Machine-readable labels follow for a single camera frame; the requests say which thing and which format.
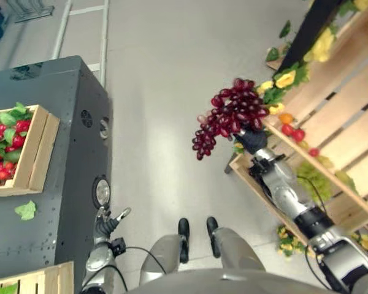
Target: wooden crate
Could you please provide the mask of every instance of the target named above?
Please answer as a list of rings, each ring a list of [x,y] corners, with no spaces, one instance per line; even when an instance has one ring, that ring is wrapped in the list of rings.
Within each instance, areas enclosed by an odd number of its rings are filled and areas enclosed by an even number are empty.
[[[59,119],[40,105],[27,107],[33,114],[13,179],[0,186],[0,197],[40,193],[44,189]]]
[[[304,140],[330,158],[334,168],[325,168],[282,134],[278,119],[272,116],[264,120],[273,133],[268,147],[286,154],[285,160],[293,168],[306,160],[330,180],[334,197],[326,203],[327,212],[336,224],[352,232],[368,223],[368,9],[341,29],[327,62],[312,62],[309,67],[310,81],[284,97],[285,112],[297,119],[295,126],[307,134]],[[238,156],[231,162],[232,169],[306,243],[295,224],[268,201],[248,175],[250,157]],[[334,176],[336,170],[353,178],[359,194]]]
[[[0,288],[18,285],[19,294],[73,294],[74,263],[50,266],[30,273],[0,279]]]

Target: floor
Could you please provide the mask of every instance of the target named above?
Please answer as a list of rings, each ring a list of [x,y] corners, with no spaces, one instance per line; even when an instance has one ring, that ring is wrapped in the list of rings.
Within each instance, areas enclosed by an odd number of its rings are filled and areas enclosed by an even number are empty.
[[[53,17],[8,27],[0,70],[51,57],[65,1],[46,3],[55,5]],[[74,0],[72,9],[101,4]],[[220,267],[205,226],[213,215],[253,246],[269,272],[319,285],[303,255],[287,262],[277,254],[278,220],[235,174],[223,173],[232,143],[217,140],[202,162],[191,149],[196,116],[211,108],[213,95],[234,77],[268,79],[273,71],[264,64],[267,48],[280,45],[278,33],[287,19],[296,31],[306,10],[302,0],[110,0],[112,210],[132,208],[113,237],[151,248],[187,217],[190,262],[180,270]],[[101,20],[101,11],[72,16],[61,56],[98,62]],[[144,258],[141,252],[118,257],[129,288],[139,283]]]

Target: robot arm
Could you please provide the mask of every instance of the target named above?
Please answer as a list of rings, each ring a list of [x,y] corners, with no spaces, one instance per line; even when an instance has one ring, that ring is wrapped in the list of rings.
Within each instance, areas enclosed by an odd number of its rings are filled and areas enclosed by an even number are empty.
[[[298,185],[292,169],[268,149],[264,132],[242,131],[236,135],[253,155],[250,174],[259,182],[271,202],[284,212],[322,256],[319,264],[334,291],[368,293],[368,255]]]

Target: bunch of grapes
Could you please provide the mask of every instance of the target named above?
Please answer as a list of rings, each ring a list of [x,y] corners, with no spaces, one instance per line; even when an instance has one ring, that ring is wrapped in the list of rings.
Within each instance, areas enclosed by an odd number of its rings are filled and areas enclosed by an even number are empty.
[[[254,86],[254,81],[236,78],[231,89],[222,89],[211,99],[215,108],[208,111],[207,116],[197,117],[201,129],[195,132],[192,149],[197,151],[198,160],[211,154],[216,144],[214,138],[218,135],[231,141],[231,134],[239,133],[241,128],[263,128],[261,118],[267,116],[269,110],[263,105],[263,100],[259,98]]]

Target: artificial flower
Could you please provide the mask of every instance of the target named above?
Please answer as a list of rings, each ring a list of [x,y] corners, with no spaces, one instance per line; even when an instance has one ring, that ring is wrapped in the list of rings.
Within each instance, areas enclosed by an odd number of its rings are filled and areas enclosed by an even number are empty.
[[[282,89],[284,87],[287,87],[294,82],[294,78],[296,77],[296,70],[292,70],[291,72],[285,73],[280,77],[275,84],[278,88]]]

